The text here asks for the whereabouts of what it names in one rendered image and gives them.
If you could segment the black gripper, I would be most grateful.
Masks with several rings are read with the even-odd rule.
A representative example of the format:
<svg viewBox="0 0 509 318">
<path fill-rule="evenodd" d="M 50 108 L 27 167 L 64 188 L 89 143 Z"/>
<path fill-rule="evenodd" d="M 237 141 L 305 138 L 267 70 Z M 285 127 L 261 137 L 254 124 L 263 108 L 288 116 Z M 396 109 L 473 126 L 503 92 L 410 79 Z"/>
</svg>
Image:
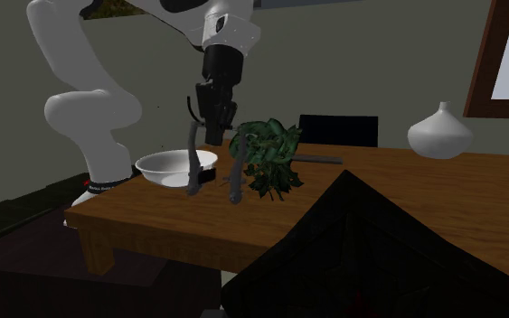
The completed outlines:
<svg viewBox="0 0 509 318">
<path fill-rule="evenodd" d="M 203 55 L 203 83 L 196 85 L 196 96 L 200 117 L 205 122 L 205 143 L 208 145 L 222 145 L 224 132 L 231 129 L 231 123 L 236 115 L 238 105 L 232 100 L 233 88 L 241 81 L 242 53 L 231 46 L 214 44 L 204 50 Z M 195 145 L 197 130 L 203 126 L 202 122 L 193 121 L 188 136 L 188 159 L 190 170 L 187 194 L 195 195 L 207 182 L 216 177 L 216 169 L 204 170 L 200 165 Z M 242 166 L 247 154 L 246 135 L 238 132 L 239 149 L 231 171 L 223 180 L 230 185 L 229 201 L 239 204 L 242 199 L 241 186 Z"/>
</svg>

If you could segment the white bowl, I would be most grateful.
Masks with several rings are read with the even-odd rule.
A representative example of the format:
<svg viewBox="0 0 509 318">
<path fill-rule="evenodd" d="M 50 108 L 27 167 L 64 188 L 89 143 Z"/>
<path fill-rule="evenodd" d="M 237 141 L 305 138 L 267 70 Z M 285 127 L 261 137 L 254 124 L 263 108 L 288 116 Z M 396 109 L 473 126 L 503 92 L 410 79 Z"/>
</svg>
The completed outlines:
<svg viewBox="0 0 509 318">
<path fill-rule="evenodd" d="M 197 154 L 204 170 L 215 168 L 217 154 L 204 150 L 197 150 Z M 190 170 L 187 149 L 150 154 L 137 160 L 135 166 L 152 183 L 168 188 L 187 188 Z"/>
</svg>

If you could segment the green leafy vegetable bunch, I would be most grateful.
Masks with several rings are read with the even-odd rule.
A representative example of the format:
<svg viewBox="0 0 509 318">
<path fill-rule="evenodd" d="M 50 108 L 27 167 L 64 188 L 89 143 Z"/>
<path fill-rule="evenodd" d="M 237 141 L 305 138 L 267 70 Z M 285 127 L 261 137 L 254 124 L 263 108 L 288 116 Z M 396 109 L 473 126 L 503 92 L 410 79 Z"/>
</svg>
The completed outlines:
<svg viewBox="0 0 509 318">
<path fill-rule="evenodd" d="M 303 129 L 296 125 L 285 129 L 275 118 L 264 121 L 250 121 L 239 125 L 237 134 L 229 144 L 229 152 L 235 158 L 240 151 L 240 133 L 246 134 L 247 168 L 246 176 L 253 177 L 249 187 L 260 198 L 266 194 L 274 200 L 272 191 L 283 201 L 283 193 L 304 183 L 298 173 L 291 170 L 291 162 L 296 154 Z"/>
</svg>

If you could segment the grey rod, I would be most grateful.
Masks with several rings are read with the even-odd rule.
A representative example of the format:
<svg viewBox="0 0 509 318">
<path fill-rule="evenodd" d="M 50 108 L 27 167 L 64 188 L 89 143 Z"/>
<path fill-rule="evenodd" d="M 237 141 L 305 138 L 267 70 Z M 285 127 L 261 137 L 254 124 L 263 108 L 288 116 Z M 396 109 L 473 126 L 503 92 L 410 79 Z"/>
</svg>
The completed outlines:
<svg viewBox="0 0 509 318">
<path fill-rule="evenodd" d="M 309 154 L 295 154 L 292 157 L 292 161 L 318 164 L 343 164 L 342 157 Z"/>
</svg>

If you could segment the black chair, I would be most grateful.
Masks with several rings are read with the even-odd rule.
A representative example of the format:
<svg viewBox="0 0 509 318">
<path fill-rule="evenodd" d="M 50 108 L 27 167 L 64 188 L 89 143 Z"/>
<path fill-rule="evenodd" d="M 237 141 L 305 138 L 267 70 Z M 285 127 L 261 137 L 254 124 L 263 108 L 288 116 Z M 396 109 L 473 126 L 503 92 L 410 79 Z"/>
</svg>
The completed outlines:
<svg viewBox="0 0 509 318">
<path fill-rule="evenodd" d="M 379 118 L 371 116 L 300 115 L 300 143 L 378 146 Z"/>
</svg>

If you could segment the brown wooden table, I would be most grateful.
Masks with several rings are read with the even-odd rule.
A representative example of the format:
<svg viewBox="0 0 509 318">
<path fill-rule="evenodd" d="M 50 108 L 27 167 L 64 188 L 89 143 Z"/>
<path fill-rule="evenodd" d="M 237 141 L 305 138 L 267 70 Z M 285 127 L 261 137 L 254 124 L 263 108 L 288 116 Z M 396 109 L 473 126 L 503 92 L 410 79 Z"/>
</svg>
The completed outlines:
<svg viewBox="0 0 509 318">
<path fill-rule="evenodd" d="M 88 270 L 102 275 L 121 248 L 237 273 L 275 245 L 343 171 L 349 171 L 455 246 L 509 275 L 509 155 L 429 159 L 408 149 L 302 144 L 301 154 L 338 164 L 295 162 L 301 186 L 271 200 L 245 190 L 229 200 L 233 160 L 217 149 L 217 178 L 194 196 L 136 177 L 67 209 Z"/>
</svg>

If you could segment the white bulbous vase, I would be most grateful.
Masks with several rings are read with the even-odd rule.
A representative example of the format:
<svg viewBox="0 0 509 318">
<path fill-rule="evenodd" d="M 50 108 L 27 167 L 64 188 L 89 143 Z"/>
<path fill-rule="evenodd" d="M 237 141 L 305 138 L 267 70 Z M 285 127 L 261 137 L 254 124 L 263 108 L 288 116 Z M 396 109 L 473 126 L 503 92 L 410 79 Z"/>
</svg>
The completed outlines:
<svg viewBox="0 0 509 318">
<path fill-rule="evenodd" d="M 431 116 L 411 126 L 407 139 L 418 155 L 432 159 L 451 159 L 464 153 L 473 133 L 449 111 L 450 102 L 441 101 Z"/>
</svg>

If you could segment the brown framed window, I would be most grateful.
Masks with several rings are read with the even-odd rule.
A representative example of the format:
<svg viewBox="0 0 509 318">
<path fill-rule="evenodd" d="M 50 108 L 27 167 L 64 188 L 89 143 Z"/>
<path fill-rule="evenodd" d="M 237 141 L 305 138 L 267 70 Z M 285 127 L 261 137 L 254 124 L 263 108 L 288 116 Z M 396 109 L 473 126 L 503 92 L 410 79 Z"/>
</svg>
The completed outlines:
<svg viewBox="0 0 509 318">
<path fill-rule="evenodd" d="M 492 99 L 509 38 L 509 0 L 491 0 L 463 117 L 509 118 L 509 99 Z"/>
</svg>

